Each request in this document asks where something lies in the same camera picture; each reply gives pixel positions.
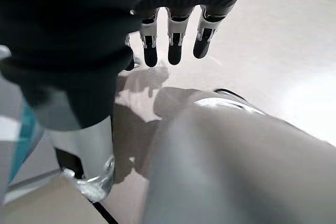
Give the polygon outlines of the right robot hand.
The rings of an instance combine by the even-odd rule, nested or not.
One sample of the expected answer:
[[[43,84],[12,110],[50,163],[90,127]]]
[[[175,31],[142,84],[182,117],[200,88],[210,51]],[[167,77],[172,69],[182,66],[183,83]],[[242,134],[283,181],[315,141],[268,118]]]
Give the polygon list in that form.
[[[113,185],[117,76],[134,68],[139,32],[148,67],[157,63],[157,14],[167,10],[168,60],[177,65],[189,17],[202,9],[193,54],[203,58],[237,0],[1,0],[1,75],[24,97],[15,175],[43,131],[60,168],[91,202]]]

